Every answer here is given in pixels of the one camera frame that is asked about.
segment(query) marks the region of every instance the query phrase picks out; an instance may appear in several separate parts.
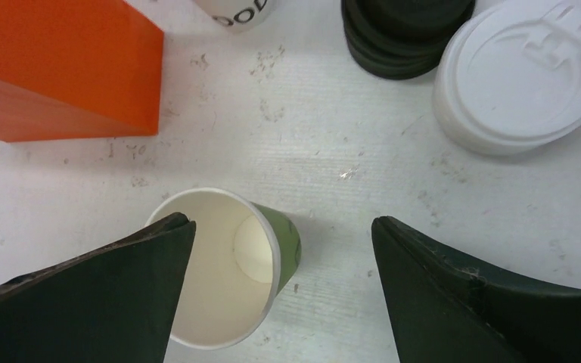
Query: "white plastic lid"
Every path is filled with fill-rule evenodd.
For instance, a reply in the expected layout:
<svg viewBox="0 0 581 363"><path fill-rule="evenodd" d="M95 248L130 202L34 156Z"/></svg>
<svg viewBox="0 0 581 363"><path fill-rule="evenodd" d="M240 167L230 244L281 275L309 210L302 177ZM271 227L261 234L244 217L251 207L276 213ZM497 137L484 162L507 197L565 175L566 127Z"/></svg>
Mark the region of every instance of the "white plastic lid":
<svg viewBox="0 0 581 363"><path fill-rule="evenodd" d="M506 2L458 47L447 82L469 129L544 144L581 124L581 4Z"/></svg>

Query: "black lid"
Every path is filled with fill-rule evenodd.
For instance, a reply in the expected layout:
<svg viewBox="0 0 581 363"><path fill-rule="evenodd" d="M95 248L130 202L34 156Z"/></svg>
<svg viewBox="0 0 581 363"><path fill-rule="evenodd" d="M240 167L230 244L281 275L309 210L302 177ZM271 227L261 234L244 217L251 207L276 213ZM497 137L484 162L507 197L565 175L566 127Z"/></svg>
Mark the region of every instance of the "black lid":
<svg viewBox="0 0 581 363"><path fill-rule="evenodd" d="M469 1L457 27L473 14L475 1ZM369 21L359 0L342 0L341 5L344 33L353 59L364 70L386 79L411 79L435 68L456 31L453 28L451 33L427 41L388 36Z"/></svg>
<svg viewBox="0 0 581 363"><path fill-rule="evenodd" d="M364 0L367 18L392 37L426 40L449 34L464 23L471 0Z"/></svg>

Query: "paper cup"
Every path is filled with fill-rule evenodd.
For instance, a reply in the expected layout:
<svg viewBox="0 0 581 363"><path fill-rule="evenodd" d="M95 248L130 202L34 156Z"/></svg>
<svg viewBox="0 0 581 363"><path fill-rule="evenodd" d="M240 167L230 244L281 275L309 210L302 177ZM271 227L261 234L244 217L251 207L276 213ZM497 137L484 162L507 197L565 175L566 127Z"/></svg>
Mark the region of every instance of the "paper cup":
<svg viewBox="0 0 581 363"><path fill-rule="evenodd" d="M175 212L197 232L170 338L197 349L239 343L297 270L300 235L284 214L216 188L172 196L146 225Z"/></svg>
<svg viewBox="0 0 581 363"><path fill-rule="evenodd" d="M194 0L217 23L232 32L243 32L268 17L277 0Z"/></svg>

